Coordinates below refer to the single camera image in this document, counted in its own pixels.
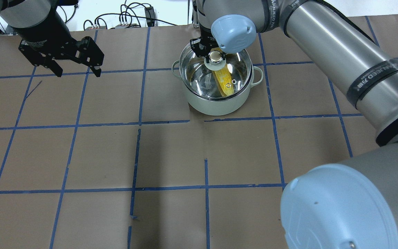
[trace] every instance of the white background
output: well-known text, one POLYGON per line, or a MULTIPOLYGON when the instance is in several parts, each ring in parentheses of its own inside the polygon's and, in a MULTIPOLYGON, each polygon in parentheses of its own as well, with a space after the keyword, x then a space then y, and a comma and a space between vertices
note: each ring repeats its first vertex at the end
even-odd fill
MULTIPOLYGON (((188 24, 191 18, 187 15, 188 0, 127 0, 127 4, 132 2, 150 3, 153 5, 157 18, 172 22, 173 24, 183 25, 188 24)), ((398 0, 326 0, 331 5, 335 6, 346 16, 379 16, 398 14, 398 0)), ((124 3, 123 0, 79 0, 79 8, 73 19, 68 22, 70 31, 83 30, 83 23, 86 19, 93 21, 95 17, 104 13, 119 13, 120 5, 124 3)), ((64 7, 67 16, 70 17, 73 13, 72 6, 64 7)), ((58 13, 64 18, 64 14, 60 8, 58 13)), ((136 15, 145 16, 143 8, 134 9, 136 15)), ((117 16, 103 17, 107 21, 107 27, 111 28, 119 24, 117 16)), ((7 25, 0 18, 4 27, 7 25)))

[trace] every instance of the glass lid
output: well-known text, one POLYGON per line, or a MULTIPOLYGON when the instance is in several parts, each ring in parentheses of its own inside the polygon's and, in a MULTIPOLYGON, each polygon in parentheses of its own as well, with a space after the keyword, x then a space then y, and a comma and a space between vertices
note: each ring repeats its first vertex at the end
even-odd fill
POLYGON ((220 62, 218 68, 207 66, 204 58, 197 57, 188 45, 180 60, 180 73, 185 85, 196 95, 211 100, 236 95, 249 85, 251 60, 246 50, 226 54, 225 59, 226 62, 220 62))

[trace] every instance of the blue plastic cover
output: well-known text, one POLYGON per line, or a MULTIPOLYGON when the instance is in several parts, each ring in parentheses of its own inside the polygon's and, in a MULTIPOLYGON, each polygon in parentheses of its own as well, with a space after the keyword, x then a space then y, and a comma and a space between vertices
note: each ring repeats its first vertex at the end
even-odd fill
POLYGON ((211 33, 222 51, 234 54, 248 48, 256 40, 256 26, 246 16, 227 15, 215 20, 211 33))
POLYGON ((380 191, 341 164, 292 180, 282 194, 281 221, 290 249, 398 249, 397 226, 380 191))

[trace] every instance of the blue joint cap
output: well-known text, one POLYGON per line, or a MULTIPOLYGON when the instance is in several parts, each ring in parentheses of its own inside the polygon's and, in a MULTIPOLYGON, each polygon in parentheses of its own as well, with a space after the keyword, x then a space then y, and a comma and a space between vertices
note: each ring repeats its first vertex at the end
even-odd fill
POLYGON ((234 54, 248 48, 256 40, 256 26, 246 16, 227 15, 219 17, 211 26, 220 49, 234 54))

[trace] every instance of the pot handle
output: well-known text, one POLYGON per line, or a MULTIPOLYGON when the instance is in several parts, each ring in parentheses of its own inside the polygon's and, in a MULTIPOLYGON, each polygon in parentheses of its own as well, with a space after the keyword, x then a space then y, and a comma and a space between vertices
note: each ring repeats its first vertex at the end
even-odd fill
POLYGON ((176 76, 176 77, 178 77, 179 79, 182 80, 182 78, 180 77, 180 75, 175 74, 175 72, 174 72, 174 67, 176 66, 176 64, 179 64, 179 61, 175 61, 175 62, 173 63, 173 65, 172 65, 172 73, 173 73, 174 76, 176 76))
POLYGON ((262 82, 262 80, 264 80, 264 71, 262 71, 262 69, 258 68, 257 66, 253 66, 253 68, 254 68, 254 70, 260 72, 260 80, 256 83, 251 83, 251 87, 259 85, 262 82))

